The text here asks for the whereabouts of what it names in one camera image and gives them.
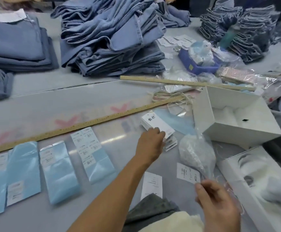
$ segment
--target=open white box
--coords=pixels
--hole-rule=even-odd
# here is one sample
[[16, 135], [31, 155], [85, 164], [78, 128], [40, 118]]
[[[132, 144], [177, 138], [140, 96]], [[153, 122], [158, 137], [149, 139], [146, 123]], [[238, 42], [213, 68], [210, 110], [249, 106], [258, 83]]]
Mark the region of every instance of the open white box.
[[213, 141], [248, 150], [281, 136], [281, 129], [258, 95], [206, 86], [193, 102], [195, 127]]
[[[249, 176], [254, 177], [252, 178], [252, 181], [254, 181], [253, 184], [255, 184], [255, 186], [252, 186], [250, 182], [249, 187], [248, 183], [245, 181], [245, 179], [249, 181], [249, 178], [244, 176], [245, 174], [243, 173], [243, 166], [241, 164], [243, 163], [243, 160], [245, 161], [244, 164], [249, 162], [248, 166], [245, 166], [245, 168], [248, 168], [251, 172]], [[260, 171], [260, 169], [264, 169], [262, 164], [260, 164], [262, 162], [264, 163], [263, 167], [267, 166], [266, 169], [269, 169], [269, 171]], [[218, 162], [217, 166], [258, 230], [260, 232], [281, 232], [281, 208], [265, 200], [259, 200], [255, 193], [258, 192], [258, 190], [256, 190], [257, 188], [259, 189], [260, 186], [261, 188], [264, 186], [263, 183], [265, 181], [260, 180], [261, 178], [266, 179], [264, 176], [268, 177], [269, 175], [274, 175], [274, 177], [281, 180], [281, 167], [264, 150], [264, 148], [259, 146], [245, 151]]]

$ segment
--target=table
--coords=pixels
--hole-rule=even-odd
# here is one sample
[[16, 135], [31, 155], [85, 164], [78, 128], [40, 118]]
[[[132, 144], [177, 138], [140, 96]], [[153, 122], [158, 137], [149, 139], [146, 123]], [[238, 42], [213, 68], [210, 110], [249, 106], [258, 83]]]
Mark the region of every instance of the table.
[[[40, 25], [47, 28], [59, 54], [59, 20], [48, 19], [48, 17], [46, 19], [47, 14], [36, 15]], [[195, 20], [187, 28], [168, 29], [166, 34], [171, 36], [187, 34], [196, 40], [202, 40], [203, 38], [196, 31], [199, 24], [200, 22]], [[161, 50], [171, 51], [165, 47], [161, 47]], [[281, 44], [271, 46], [265, 60], [247, 65], [247, 68], [267, 71], [273, 67], [274, 61], [281, 61]], [[176, 57], [174, 60], [165, 59], [163, 63], [167, 68], [170, 66], [183, 68]], [[83, 78], [62, 68], [48, 73], [16, 75], [13, 96], [0, 101], [0, 144], [148, 104], [151, 99], [148, 92], [152, 93], [161, 86], [155, 83], [131, 81], [92, 84], [96, 82], [98, 81]], [[118, 172], [135, 154], [137, 140], [144, 131], [139, 125], [142, 114], [144, 112], [93, 127]], [[182, 136], [181, 133], [175, 132], [178, 140]], [[104, 181], [91, 185], [69, 134], [41, 141], [39, 148], [60, 140], [65, 141], [69, 151], [81, 184], [80, 195], [51, 206], [42, 174], [42, 192], [7, 207], [0, 215], [0, 231], [11, 228], [13, 231], [20, 232], [66, 231], [92, 200], [115, 178], [116, 174], [113, 174]], [[218, 157], [222, 159], [243, 151], [242, 148], [231, 144], [214, 143], [213, 145]], [[148, 171], [163, 177], [164, 197], [177, 203], [181, 210], [191, 215], [200, 214], [204, 219], [201, 208], [194, 202], [196, 194], [193, 184], [176, 178], [177, 162], [180, 162], [180, 158], [176, 147], [163, 153]], [[216, 168], [215, 176], [220, 175], [220, 171]], [[142, 180], [137, 187], [131, 207], [140, 201], [141, 188]], [[242, 217], [242, 231], [257, 232], [251, 218], [246, 214]]]

